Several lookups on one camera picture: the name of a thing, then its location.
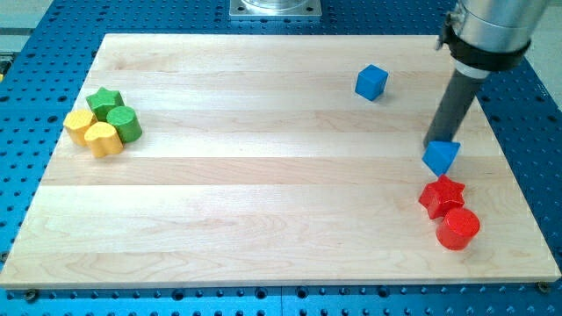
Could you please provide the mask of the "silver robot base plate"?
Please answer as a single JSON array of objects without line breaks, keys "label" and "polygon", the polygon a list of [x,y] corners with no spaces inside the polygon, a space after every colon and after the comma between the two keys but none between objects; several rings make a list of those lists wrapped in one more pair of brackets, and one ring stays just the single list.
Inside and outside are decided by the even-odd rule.
[{"label": "silver robot base plate", "polygon": [[229,16],[234,18],[318,18],[321,0],[230,0]]}]

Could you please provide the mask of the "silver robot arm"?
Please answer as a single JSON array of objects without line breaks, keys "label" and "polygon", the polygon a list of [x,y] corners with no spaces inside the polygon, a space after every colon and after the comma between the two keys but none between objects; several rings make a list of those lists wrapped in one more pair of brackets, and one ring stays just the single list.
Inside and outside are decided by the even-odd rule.
[{"label": "silver robot arm", "polygon": [[518,66],[548,0],[458,0],[436,49],[447,46],[458,73],[477,80]]}]

